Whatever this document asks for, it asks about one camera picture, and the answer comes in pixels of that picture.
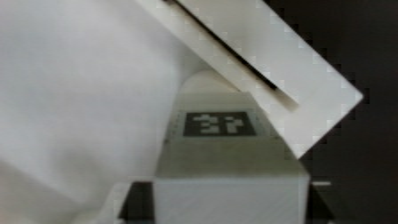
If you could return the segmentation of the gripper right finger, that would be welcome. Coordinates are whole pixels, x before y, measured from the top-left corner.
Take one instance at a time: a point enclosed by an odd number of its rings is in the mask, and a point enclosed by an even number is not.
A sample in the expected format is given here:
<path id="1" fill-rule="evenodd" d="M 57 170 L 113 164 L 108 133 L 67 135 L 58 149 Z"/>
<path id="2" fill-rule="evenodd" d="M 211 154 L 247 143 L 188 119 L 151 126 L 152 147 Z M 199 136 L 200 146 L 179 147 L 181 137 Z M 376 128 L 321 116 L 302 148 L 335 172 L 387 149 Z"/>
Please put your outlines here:
<path id="1" fill-rule="evenodd" d="M 314 181 L 309 186 L 305 224 L 337 224 L 337 213 L 332 183 Z"/>

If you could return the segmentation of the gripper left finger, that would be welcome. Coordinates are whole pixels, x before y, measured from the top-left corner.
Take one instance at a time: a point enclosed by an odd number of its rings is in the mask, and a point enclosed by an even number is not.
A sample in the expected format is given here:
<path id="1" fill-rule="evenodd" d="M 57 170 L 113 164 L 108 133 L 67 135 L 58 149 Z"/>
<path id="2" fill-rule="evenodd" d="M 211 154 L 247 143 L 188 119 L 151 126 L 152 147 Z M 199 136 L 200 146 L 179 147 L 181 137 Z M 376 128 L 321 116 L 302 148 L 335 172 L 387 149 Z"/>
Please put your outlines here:
<path id="1" fill-rule="evenodd" d="M 156 224 L 152 183 L 149 181 L 113 185 L 96 224 Z"/>

